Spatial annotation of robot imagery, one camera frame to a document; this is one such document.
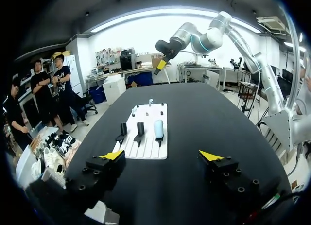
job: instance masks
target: person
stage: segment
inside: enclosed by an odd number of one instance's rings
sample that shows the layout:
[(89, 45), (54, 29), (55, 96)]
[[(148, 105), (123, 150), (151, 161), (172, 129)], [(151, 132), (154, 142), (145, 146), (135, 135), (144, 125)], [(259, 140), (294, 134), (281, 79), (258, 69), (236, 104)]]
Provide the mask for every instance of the person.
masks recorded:
[(37, 102), (37, 107), (42, 123), (48, 126), (52, 126), (51, 120), (54, 119), (59, 130), (63, 132), (63, 125), (57, 115), (57, 111), (53, 103), (53, 97), (48, 87), (50, 79), (46, 72), (41, 72), (41, 68), (41, 61), (36, 60), (34, 65), (35, 74), (31, 77), (30, 85), (31, 90), (35, 95), (35, 100)]
[(28, 120), (22, 116), (22, 110), (17, 99), (19, 87), (20, 79), (15, 77), (12, 80), (11, 93), (8, 95), (5, 108), (12, 135), (17, 144), (24, 151), (27, 145), (30, 145), (32, 139), (28, 134), (28, 128), (25, 126), (25, 124), (28, 123)]
[(70, 83), (70, 68), (63, 65), (64, 59), (64, 55), (62, 54), (55, 58), (55, 64), (58, 71), (54, 74), (52, 81), (54, 86), (58, 87), (59, 99), (63, 105), (64, 113), (71, 124), (70, 131), (73, 132), (77, 128), (77, 124), (74, 122), (70, 107), (76, 111), (84, 126), (88, 126), (89, 123), (86, 121), (85, 114), (75, 99), (75, 94)]

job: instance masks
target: white cabinet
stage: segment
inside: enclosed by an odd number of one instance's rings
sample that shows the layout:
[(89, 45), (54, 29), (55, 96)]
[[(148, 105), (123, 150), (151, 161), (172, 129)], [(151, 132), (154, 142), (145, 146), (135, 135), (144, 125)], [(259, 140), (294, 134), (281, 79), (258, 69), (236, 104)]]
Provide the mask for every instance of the white cabinet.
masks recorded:
[(103, 87), (109, 105), (112, 105), (113, 102), (126, 91), (124, 78), (104, 83)]

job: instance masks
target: fluorescent light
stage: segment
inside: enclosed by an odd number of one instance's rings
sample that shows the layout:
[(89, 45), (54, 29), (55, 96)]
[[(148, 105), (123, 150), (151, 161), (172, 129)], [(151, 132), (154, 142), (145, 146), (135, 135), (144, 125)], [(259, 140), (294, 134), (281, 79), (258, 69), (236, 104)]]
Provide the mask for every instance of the fluorescent light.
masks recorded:
[[(148, 10), (148, 11), (143, 11), (135, 14), (130, 14), (126, 15), (120, 18), (116, 18), (112, 21), (109, 21), (93, 30), (91, 32), (96, 33), (99, 32), (105, 28), (111, 27), (113, 25), (122, 23), (124, 21), (129, 21), (131, 19), (135, 18), (143, 18), (143, 17), (148, 17), (150, 15), (200, 15), (200, 16), (206, 16), (206, 17), (215, 17), (218, 15), (216, 12), (212, 11), (203, 11), (203, 10), (195, 10), (195, 9), (157, 9), (157, 10)], [(261, 31), (252, 27), (251, 25), (242, 22), (236, 18), (233, 18), (232, 21), (233, 23), (240, 25), (242, 27), (245, 27), (249, 29), (250, 31), (253, 31), (255, 33), (260, 33)]]
[(238, 24), (238, 25), (240, 25), (240, 26), (242, 26), (242, 27), (245, 27), (245, 28), (249, 29), (250, 31), (255, 32), (255, 33), (257, 33), (257, 34), (258, 34), (258, 33), (261, 33), (260, 30), (256, 29), (255, 27), (252, 27), (251, 25), (249, 25), (249, 24), (247, 24), (247, 23), (245, 23), (245, 22), (242, 22), (242, 21), (240, 21), (240, 20), (238, 20), (238, 19), (236, 19), (236, 18), (233, 18), (233, 19), (231, 20), (231, 22), (233, 22), (233, 23), (235, 23), (235, 24)]
[[(288, 46), (288, 47), (291, 47), (291, 48), (294, 47), (292, 43), (284, 42), (284, 44), (285, 44), (286, 46)], [(302, 52), (305, 52), (305, 51), (306, 51), (306, 49), (305, 49), (304, 47), (301, 47), (301, 46), (299, 46), (299, 49), (300, 49)]]

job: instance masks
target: cardboard box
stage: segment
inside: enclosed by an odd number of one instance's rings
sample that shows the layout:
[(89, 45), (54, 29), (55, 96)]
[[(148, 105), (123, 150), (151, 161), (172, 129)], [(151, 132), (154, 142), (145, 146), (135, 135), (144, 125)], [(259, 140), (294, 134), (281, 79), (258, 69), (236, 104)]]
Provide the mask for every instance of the cardboard box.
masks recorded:
[(152, 67), (157, 67), (160, 61), (162, 60), (163, 55), (155, 54), (151, 56)]
[(55, 59), (55, 57), (59, 56), (60, 54), (63, 54), (64, 56), (70, 56), (70, 51), (55, 52), (51, 58)]

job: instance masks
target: white wall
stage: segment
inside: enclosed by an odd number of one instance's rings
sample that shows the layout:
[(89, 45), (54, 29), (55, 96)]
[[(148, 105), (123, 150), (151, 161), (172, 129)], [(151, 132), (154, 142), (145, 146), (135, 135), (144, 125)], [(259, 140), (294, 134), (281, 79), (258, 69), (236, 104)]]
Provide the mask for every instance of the white wall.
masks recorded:
[[(155, 43), (162, 39), (169, 41), (170, 37), (185, 22), (195, 24), (198, 30), (204, 33), (210, 24), (210, 18), (189, 17), (189, 16), (159, 16), (148, 17), (139, 20), (130, 21), (121, 25), (109, 28), (105, 31), (89, 38), (89, 48), (91, 54), (91, 64), (96, 66), (95, 52), (105, 48), (121, 47), (123, 49), (134, 47), (136, 53), (158, 52), (155, 49)], [(239, 26), (237, 30), (249, 44), (254, 53), (261, 50), (260, 36)], [(192, 52), (191, 45), (185, 49)], [(224, 36), (223, 46), (213, 51), (207, 58), (199, 58), (199, 63), (207, 63), (209, 58), (215, 58), (221, 67), (231, 67), (231, 58), (238, 60), (241, 54), (227, 36)], [(175, 59), (171, 60), (172, 66), (168, 70), (171, 81), (178, 81), (177, 64), (184, 61), (194, 61), (192, 54), (181, 52)], [(166, 82), (164, 75), (159, 74), (154, 77), (154, 83)]]
[(78, 54), (80, 60), (80, 67), (83, 80), (86, 80), (86, 76), (89, 75), (92, 69), (92, 50), (89, 48), (89, 40), (86, 38), (77, 38)]
[(280, 46), (269, 36), (263, 36), (261, 41), (261, 53), (266, 57), (267, 63), (279, 68), (280, 66)]
[[(77, 39), (77, 51), (79, 53), (80, 66), (83, 80), (90, 73), (91, 69), (96, 66), (95, 52), (102, 49), (121, 47), (123, 49), (134, 47), (136, 53), (156, 53), (155, 43), (162, 39), (169, 41), (170, 37), (185, 22), (195, 24), (198, 30), (204, 33), (210, 24), (211, 19), (207, 17), (189, 17), (189, 16), (158, 16), (142, 18), (127, 23), (123, 23), (102, 32), (99, 32), (89, 39)], [(268, 64), (277, 68), (285, 68), (285, 60), (280, 54), (279, 44), (271, 37), (261, 37), (248, 29), (235, 26), (238, 32), (244, 37), (254, 54), (261, 52), (266, 56)], [(191, 45), (185, 49), (192, 52)], [(221, 48), (214, 50), (208, 57), (199, 58), (199, 64), (208, 64), (208, 59), (216, 59), (220, 67), (231, 67), (230, 60), (238, 60), (241, 54), (224, 35), (223, 45)], [(171, 81), (178, 81), (177, 64), (184, 61), (194, 61), (194, 55), (189, 53), (179, 53), (179, 55), (170, 61), (172, 64), (168, 69), (168, 75)], [(192, 73), (195, 79), (202, 79), (203, 72)], [(163, 73), (158, 76), (153, 75), (154, 83), (166, 82)]]
[(280, 69), (285, 69), (289, 72), (293, 71), (294, 68), (294, 55), (289, 52), (286, 66), (286, 52), (280, 51)]

